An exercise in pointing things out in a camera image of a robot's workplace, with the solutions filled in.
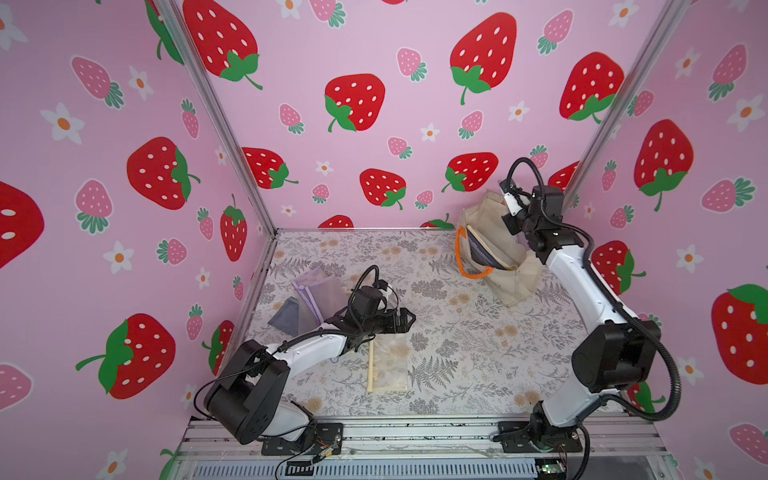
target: beige tote bag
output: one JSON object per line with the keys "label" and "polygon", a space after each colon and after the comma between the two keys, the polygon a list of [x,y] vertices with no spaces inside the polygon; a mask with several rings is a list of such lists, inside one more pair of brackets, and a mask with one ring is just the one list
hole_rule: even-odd
{"label": "beige tote bag", "polygon": [[[517,238],[509,233],[502,220],[502,216],[508,213],[504,197],[490,190],[480,204],[463,210],[456,230],[456,261],[463,276],[483,280],[502,303],[512,306],[536,291],[541,261],[533,250],[518,243]],[[481,265],[472,259],[467,239],[468,226],[479,232],[485,243],[492,244],[488,245],[488,250],[501,251],[512,260],[509,270]],[[479,273],[467,273],[465,265]]]}

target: orange bag handle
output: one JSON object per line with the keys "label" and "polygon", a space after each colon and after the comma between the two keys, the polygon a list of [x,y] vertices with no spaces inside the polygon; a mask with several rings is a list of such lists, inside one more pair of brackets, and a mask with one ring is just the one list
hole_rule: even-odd
{"label": "orange bag handle", "polygon": [[459,251],[459,248],[458,248],[458,238],[459,237],[464,237],[464,238],[467,237],[467,230],[464,227],[460,226],[456,230],[456,263],[458,263],[458,271],[461,272],[463,276],[466,276],[467,278],[472,279],[472,280],[479,280],[479,279],[481,279],[481,278],[483,278],[485,276],[490,275],[491,272],[493,270],[495,270],[495,268],[493,268],[491,266],[487,266],[485,268],[485,272],[477,273],[477,274],[467,273],[467,271],[464,270],[464,265],[462,264],[462,253],[461,253],[461,251]]}

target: strawberry wallpaper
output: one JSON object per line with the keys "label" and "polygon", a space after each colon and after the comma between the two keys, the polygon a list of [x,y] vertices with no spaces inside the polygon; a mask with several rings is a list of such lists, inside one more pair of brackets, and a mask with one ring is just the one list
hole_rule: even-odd
{"label": "strawberry wallpaper", "polygon": [[0,0],[0,62],[0,476],[165,479],[266,236],[153,2]]}
{"label": "strawberry wallpaper", "polygon": [[450,227],[521,155],[564,187],[664,4],[176,1],[282,228]]}
{"label": "strawberry wallpaper", "polygon": [[[656,427],[689,480],[768,477],[765,18],[694,2],[566,216],[677,360],[682,402]],[[668,392],[660,360],[629,391],[648,412]]]}

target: pink strawberry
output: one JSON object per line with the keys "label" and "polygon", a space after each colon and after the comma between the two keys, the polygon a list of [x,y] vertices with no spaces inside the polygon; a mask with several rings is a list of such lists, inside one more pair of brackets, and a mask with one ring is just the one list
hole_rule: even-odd
{"label": "pink strawberry", "polygon": [[435,198],[435,195],[431,190],[424,190],[420,194],[416,195],[416,208],[419,210],[424,210],[429,206],[433,198]]}
{"label": "pink strawberry", "polygon": [[203,307],[196,303],[190,309],[190,318],[187,320],[187,336],[194,341],[203,329]]}
{"label": "pink strawberry", "polygon": [[331,193],[328,191],[328,186],[325,184],[320,184],[312,189],[312,200],[314,200],[316,204],[322,205],[328,201],[330,194]]}
{"label": "pink strawberry", "polygon": [[734,206],[743,207],[753,199],[757,188],[750,180],[738,178],[736,181],[726,178],[714,184],[703,197],[701,206],[719,214],[732,209]]}
{"label": "pink strawberry", "polygon": [[185,98],[181,102],[181,121],[184,122],[184,126],[187,127],[187,131],[190,133],[190,137],[197,138],[197,134],[200,132],[200,122],[197,121],[195,116],[196,111],[192,106],[192,102],[189,98]]}
{"label": "pink strawberry", "polygon": [[163,263],[170,263],[171,265],[178,265],[187,258],[187,248],[179,240],[171,238],[170,240],[163,239],[157,245],[157,259]]}
{"label": "pink strawberry", "polygon": [[549,160],[549,154],[547,148],[544,145],[536,145],[536,148],[531,150],[531,161],[536,165],[536,168],[544,168],[544,165]]}
{"label": "pink strawberry", "polygon": [[397,155],[400,158],[410,158],[413,155],[413,150],[408,146],[408,142],[402,138],[390,137],[386,144],[392,155]]}
{"label": "pink strawberry", "polygon": [[400,73],[410,77],[411,81],[421,81],[427,75],[427,64],[422,61],[422,54],[411,48],[400,48],[397,51],[397,66]]}
{"label": "pink strawberry", "polygon": [[240,279],[240,276],[235,276],[235,280],[232,281],[232,288],[235,289],[235,298],[239,301],[243,301],[243,289],[245,287],[243,286],[243,281]]}
{"label": "pink strawberry", "polygon": [[763,465],[768,465],[768,432],[762,432],[750,423],[743,423],[736,425],[728,433],[733,444],[742,452]]}
{"label": "pink strawberry", "polygon": [[336,0],[310,0],[312,11],[321,22],[328,22],[331,28],[341,28],[344,25],[346,13],[341,3]]}
{"label": "pink strawberry", "polygon": [[746,70],[746,46],[734,45],[712,73],[710,100],[718,101],[733,91],[733,83],[741,77],[744,70]]}
{"label": "pink strawberry", "polygon": [[200,222],[200,233],[209,242],[214,239],[214,219],[208,214],[208,210],[200,208],[197,211],[197,221]]}
{"label": "pink strawberry", "polygon": [[72,71],[78,76],[85,90],[94,98],[103,100],[108,107],[120,110],[125,104],[120,85],[110,81],[107,70],[97,62],[79,55],[71,58]]}
{"label": "pink strawberry", "polygon": [[0,412],[27,398],[34,385],[35,381],[21,367],[0,362]]}
{"label": "pink strawberry", "polygon": [[630,117],[640,117],[652,103],[654,103],[654,94],[648,90],[643,90],[632,98],[629,107],[627,107],[627,115]]}
{"label": "pink strawberry", "polygon": [[616,181],[616,162],[611,159],[605,164],[605,172],[603,173],[603,191],[609,191],[614,186]]}
{"label": "pink strawberry", "polygon": [[564,10],[547,22],[544,26],[544,36],[538,39],[538,53],[540,55],[552,53],[558,47],[558,43],[565,40],[565,37],[568,36],[573,21],[573,11]]}
{"label": "pink strawberry", "polygon": [[627,223],[632,223],[634,218],[634,208],[631,205],[624,205],[616,209],[613,215],[611,215],[611,226],[613,228],[624,228]]}
{"label": "pink strawberry", "polygon": [[473,111],[462,120],[462,127],[458,130],[458,136],[462,140],[469,140],[475,136],[475,132],[480,130],[480,127],[482,127],[482,112],[480,110]]}
{"label": "pink strawberry", "polygon": [[95,235],[109,227],[107,217],[112,215],[112,200],[100,181],[87,180],[74,196],[74,205],[80,210],[77,219],[83,231]]}
{"label": "pink strawberry", "polygon": [[301,123],[301,115],[295,108],[288,104],[280,105],[280,121],[288,127],[288,131],[294,135],[304,132],[304,124]]}

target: metal grate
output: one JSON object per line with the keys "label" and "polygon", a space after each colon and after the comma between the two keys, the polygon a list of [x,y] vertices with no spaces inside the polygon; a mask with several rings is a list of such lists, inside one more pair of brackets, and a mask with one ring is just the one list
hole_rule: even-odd
{"label": "metal grate", "polygon": [[[275,478],[278,460],[246,462],[199,462],[195,480],[271,480]],[[457,459],[366,459],[326,460],[315,465],[314,474],[304,468],[280,466],[280,478],[338,480],[341,478],[375,478],[377,480],[429,480],[439,478],[536,478],[532,458],[457,458]]]}

